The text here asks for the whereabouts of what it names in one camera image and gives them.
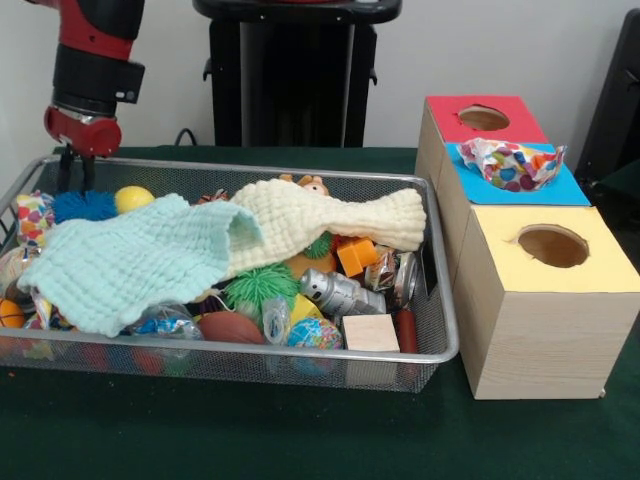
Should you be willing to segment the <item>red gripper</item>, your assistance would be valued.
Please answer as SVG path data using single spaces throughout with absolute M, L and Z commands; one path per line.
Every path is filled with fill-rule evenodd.
M 91 116 L 68 109 L 49 106 L 44 115 L 47 133 L 56 141 L 65 143 L 60 155 L 57 193 L 69 190 L 74 152 L 83 156 L 82 192 L 94 189 L 95 156 L 109 157 L 120 146 L 122 133 L 115 117 Z

